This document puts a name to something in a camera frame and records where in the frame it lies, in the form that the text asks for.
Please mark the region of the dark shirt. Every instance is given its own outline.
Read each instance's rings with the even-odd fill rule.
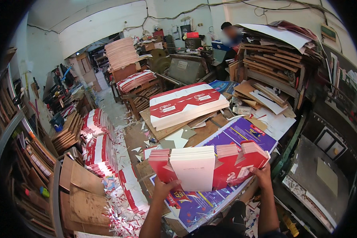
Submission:
[[[224,228],[222,226],[201,226],[199,229],[196,231],[187,234],[185,236],[186,238],[201,238],[201,237],[207,237],[207,238],[224,238],[224,237],[230,237],[230,238],[248,238],[248,236],[238,234],[234,232],[231,229]],[[270,231],[267,232],[263,235],[260,235],[258,238],[287,238],[286,235],[279,231]]]

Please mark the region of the forearm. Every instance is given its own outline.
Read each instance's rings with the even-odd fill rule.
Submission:
[[[260,213],[258,220],[258,235],[279,228],[279,219],[276,213],[274,191],[270,188],[262,188],[260,196]]]
[[[148,215],[140,231],[139,238],[154,238],[161,236],[160,229],[163,204],[163,201],[152,201]]]

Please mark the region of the hand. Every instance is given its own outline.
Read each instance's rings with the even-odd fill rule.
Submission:
[[[155,179],[155,190],[153,191],[153,200],[162,202],[168,196],[169,191],[171,191],[174,187],[179,185],[181,180],[174,180],[170,183],[162,182],[159,177]]]
[[[249,171],[258,177],[258,184],[260,188],[272,189],[270,163],[267,163],[261,170],[256,167],[250,167]]]

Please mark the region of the stack of red and white cardboard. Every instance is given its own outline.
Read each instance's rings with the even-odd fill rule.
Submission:
[[[119,81],[116,85],[120,91],[127,93],[132,89],[156,78],[157,77],[154,72],[150,70],[143,70],[142,72],[128,76],[127,78]]]
[[[226,98],[210,85],[194,83],[152,96],[151,124],[159,131],[228,106]]]
[[[140,215],[148,212],[150,206],[135,177],[131,164],[119,170],[119,180],[130,205],[128,210]]]
[[[109,61],[109,71],[124,68],[139,60],[139,55],[136,53],[131,37],[105,45],[105,51]]]
[[[83,155],[85,168],[99,177],[117,174],[116,150],[107,134],[92,138]]]
[[[107,133],[110,140],[114,141],[114,125],[107,113],[97,108],[91,110],[83,117],[81,134],[86,138],[92,138]]]
[[[159,179],[164,183],[169,183],[177,179],[176,173],[169,162],[170,152],[170,149],[152,150],[148,158],[148,163],[151,165],[153,171],[155,171]],[[179,185],[175,189],[182,190],[182,187]]]
[[[242,141],[241,149],[235,145],[217,145],[217,161],[213,175],[213,188],[242,183],[252,176],[250,167],[262,168],[270,159],[268,151],[262,150],[252,140]]]
[[[169,159],[184,191],[212,190],[215,162],[213,145],[172,149]]]

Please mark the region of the ceiling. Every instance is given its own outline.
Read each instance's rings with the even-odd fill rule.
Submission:
[[[96,12],[138,0],[37,0],[29,9],[28,23],[60,33]]]

